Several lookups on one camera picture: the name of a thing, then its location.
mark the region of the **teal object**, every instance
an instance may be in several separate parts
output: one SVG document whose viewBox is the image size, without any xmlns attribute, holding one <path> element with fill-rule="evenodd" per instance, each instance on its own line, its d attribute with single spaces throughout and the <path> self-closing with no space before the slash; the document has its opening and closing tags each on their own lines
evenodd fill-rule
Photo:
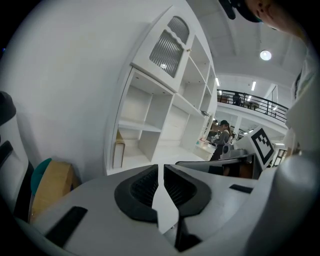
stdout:
<svg viewBox="0 0 320 256">
<path fill-rule="evenodd" d="M 39 187 L 42 176 L 44 175 L 51 160 L 52 160 L 51 158 L 44 160 L 33 171 L 32 176 L 31 176 L 31 182 L 30 182 L 32 195 L 34 195 L 34 196 L 36 195 L 36 192 Z"/>
</svg>

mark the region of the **white shelving unit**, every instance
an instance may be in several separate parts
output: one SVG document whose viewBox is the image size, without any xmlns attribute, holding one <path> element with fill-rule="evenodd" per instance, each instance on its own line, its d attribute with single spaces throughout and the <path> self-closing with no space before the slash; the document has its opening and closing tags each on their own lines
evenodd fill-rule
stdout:
<svg viewBox="0 0 320 256">
<path fill-rule="evenodd" d="M 202 160 L 193 152 L 205 122 L 201 111 L 209 109 L 216 76 L 195 30 L 188 21 L 183 22 L 185 19 L 170 8 L 131 62 L 133 68 L 113 131 L 113 140 L 119 129 L 125 141 L 122 168 L 109 168 L 108 174 L 151 164 Z M 186 27 L 188 34 L 182 34 Z M 159 38 L 168 43 L 159 45 Z M 180 59 L 175 51 L 180 52 Z M 177 69 L 175 75 L 170 73 L 172 67 Z"/>
</svg>

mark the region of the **black grille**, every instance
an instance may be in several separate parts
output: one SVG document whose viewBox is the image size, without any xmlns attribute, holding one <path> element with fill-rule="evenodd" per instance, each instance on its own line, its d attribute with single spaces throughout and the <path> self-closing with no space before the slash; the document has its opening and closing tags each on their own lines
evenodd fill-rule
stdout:
<svg viewBox="0 0 320 256">
<path fill-rule="evenodd" d="M 164 172 L 164 187 L 176 207 L 183 205 L 197 193 L 195 185 L 172 171 Z"/>
<path fill-rule="evenodd" d="M 152 207 L 154 195 L 158 188 L 158 170 L 153 170 L 138 179 L 131 186 L 132 196 L 148 207 Z"/>
</svg>

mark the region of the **ribbed glass panel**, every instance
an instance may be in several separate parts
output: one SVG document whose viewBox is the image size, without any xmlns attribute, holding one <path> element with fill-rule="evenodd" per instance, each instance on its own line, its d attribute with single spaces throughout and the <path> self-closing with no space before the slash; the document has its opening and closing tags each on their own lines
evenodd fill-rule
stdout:
<svg viewBox="0 0 320 256">
<path fill-rule="evenodd" d="M 164 30 L 156 42 L 149 59 L 174 78 L 183 51 L 181 45 Z"/>
<path fill-rule="evenodd" d="M 174 16 L 169 24 L 168 27 L 176 34 L 178 38 L 181 39 L 181 41 L 186 44 L 187 39 L 189 36 L 189 28 L 187 24 L 179 17 Z"/>
</svg>

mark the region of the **cardboard box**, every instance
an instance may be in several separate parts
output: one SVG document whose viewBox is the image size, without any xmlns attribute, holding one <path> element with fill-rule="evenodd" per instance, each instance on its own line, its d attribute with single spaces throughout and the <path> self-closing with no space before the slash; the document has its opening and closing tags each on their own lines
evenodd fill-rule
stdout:
<svg viewBox="0 0 320 256">
<path fill-rule="evenodd" d="M 79 186 L 70 163 L 52 160 L 46 168 L 32 204 L 30 222 L 60 198 Z"/>
</svg>

